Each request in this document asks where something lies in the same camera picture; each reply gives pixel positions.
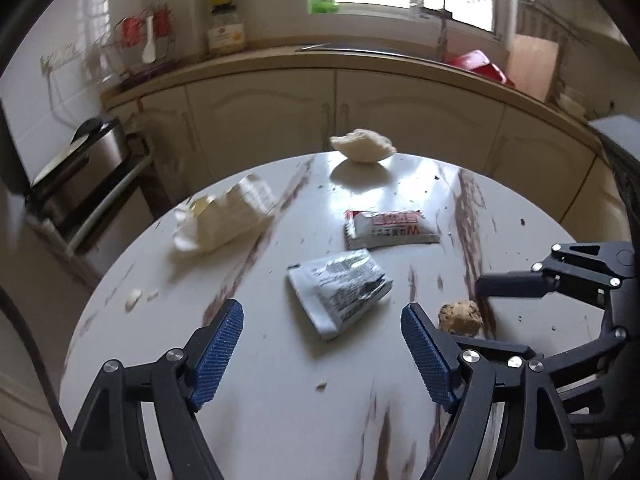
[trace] blue textured pad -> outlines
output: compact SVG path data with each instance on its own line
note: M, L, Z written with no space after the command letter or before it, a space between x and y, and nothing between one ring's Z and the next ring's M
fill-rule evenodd
M196 409L199 410L216 394L226 365L231 359L234 348L236 348L243 322L242 305L236 301L236 304L229 309L225 319L220 323L196 366L195 386L190 397L190 401Z
M409 305L402 310L400 327L431 400L449 412L458 402L450 386L449 367Z

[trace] white tiled wall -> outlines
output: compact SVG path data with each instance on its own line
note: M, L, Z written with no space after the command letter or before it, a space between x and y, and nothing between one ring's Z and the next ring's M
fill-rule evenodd
M0 78L0 97L31 179L84 120L100 113L110 71L95 41L120 19L139 13L146 1L55 0L16 51ZM52 73L49 91L40 57L75 41L82 56Z

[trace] white ladle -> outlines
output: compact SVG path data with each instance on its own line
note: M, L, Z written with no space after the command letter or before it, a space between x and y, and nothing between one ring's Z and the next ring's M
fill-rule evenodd
M146 17L146 45L142 51L142 62L151 64L156 60L156 42L154 41L154 17Z

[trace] round table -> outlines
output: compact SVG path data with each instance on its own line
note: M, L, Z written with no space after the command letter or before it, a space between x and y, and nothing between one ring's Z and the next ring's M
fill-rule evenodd
M226 298L236 298L244 330L216 397L197 415L226 480L419 478L433 452L436 407L402 339L401 309L418 301L437 325L440 307L468 299L480 273L527 270L552 244L572 238L493 180L400 153L375 165L353 164L337 152L280 160L203 193L221 194L250 172L280 197L265 232L206 256L176 258L169 212L111 267L68 350L60 393L67 419L76 420L105 361L155 361L183 346ZM393 289L349 331L323 342L287 266L345 251L347 209L421 209L442 240L372 250ZM128 312L126 299L137 288L145 295ZM491 306L497 338L546 355L597 337L602 318L557 294ZM152 407L143 414L156 475L169 480Z

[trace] crumpled wrapper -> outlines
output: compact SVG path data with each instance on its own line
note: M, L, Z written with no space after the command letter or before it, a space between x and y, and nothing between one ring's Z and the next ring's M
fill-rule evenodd
M175 250L184 256L211 252L272 217L275 205L269 185L253 173L219 197L180 204Z

